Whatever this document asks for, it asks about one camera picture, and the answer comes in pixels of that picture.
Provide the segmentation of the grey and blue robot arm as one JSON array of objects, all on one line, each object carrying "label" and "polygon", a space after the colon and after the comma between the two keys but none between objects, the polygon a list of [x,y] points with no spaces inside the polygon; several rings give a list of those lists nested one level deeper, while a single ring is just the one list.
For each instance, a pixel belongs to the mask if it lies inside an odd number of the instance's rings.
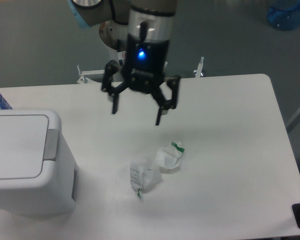
[{"label": "grey and blue robot arm", "polygon": [[70,0],[68,5],[77,23],[92,27],[107,21],[127,27],[125,61],[110,60],[104,68],[101,90],[112,101],[112,113],[118,110],[120,93],[127,88],[150,94],[157,102],[156,125],[161,116],[178,104],[181,77],[164,72],[170,45],[176,0]]}]

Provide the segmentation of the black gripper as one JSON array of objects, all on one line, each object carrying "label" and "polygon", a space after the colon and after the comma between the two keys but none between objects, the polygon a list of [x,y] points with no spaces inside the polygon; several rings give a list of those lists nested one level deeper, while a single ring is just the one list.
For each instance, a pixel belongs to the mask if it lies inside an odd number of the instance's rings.
[{"label": "black gripper", "polygon": [[[127,87],[143,94],[151,94],[158,104],[155,125],[159,126],[161,116],[178,105],[181,77],[164,77],[164,66],[169,48],[169,41],[140,41],[138,37],[127,35],[126,58],[123,67],[115,60],[110,60],[104,69],[101,90],[112,101],[112,114],[119,106],[119,94]],[[121,77],[122,83],[112,86],[114,75]],[[171,98],[166,99],[160,86],[166,83],[171,90]]]}]

